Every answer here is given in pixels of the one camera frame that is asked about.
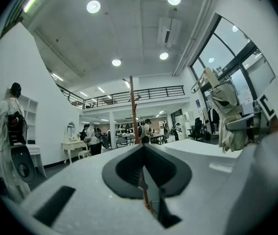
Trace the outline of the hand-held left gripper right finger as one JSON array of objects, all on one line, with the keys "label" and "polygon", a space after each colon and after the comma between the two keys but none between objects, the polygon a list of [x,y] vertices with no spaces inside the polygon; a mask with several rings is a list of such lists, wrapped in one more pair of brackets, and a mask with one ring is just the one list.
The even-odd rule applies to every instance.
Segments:
[{"label": "hand-held left gripper right finger", "polygon": [[151,166],[165,177],[160,189],[168,235],[224,235],[235,200],[226,187],[233,176],[238,154],[219,154],[215,145],[197,143],[200,151],[145,144],[145,154],[157,157]]}]

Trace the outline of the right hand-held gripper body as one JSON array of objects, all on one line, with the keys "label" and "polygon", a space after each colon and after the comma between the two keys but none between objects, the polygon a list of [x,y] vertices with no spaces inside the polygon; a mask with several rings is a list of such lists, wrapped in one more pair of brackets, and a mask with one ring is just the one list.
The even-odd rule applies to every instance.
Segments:
[{"label": "right hand-held gripper body", "polygon": [[270,134],[270,122],[275,116],[275,111],[265,94],[260,95],[253,102],[253,135],[254,141],[261,141]]}]

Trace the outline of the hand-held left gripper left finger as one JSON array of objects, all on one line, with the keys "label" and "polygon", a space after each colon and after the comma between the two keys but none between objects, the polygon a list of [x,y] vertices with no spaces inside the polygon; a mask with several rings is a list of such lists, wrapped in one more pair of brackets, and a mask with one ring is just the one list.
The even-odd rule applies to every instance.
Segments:
[{"label": "hand-held left gripper left finger", "polygon": [[77,160],[36,187],[21,207],[34,215],[62,186],[75,191],[58,215],[52,229],[66,235],[166,235],[143,200],[117,196],[102,179],[111,159],[135,151],[140,145],[118,148]]}]

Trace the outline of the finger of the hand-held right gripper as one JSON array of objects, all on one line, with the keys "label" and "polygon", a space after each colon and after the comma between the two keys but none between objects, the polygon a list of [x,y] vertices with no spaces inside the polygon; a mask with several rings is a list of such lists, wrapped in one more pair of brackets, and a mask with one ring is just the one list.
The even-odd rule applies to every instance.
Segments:
[{"label": "finger of the hand-held right gripper", "polygon": [[247,130],[253,128],[254,115],[250,114],[248,116],[242,117],[240,119],[230,121],[226,124],[226,129],[229,131],[236,130]]}]

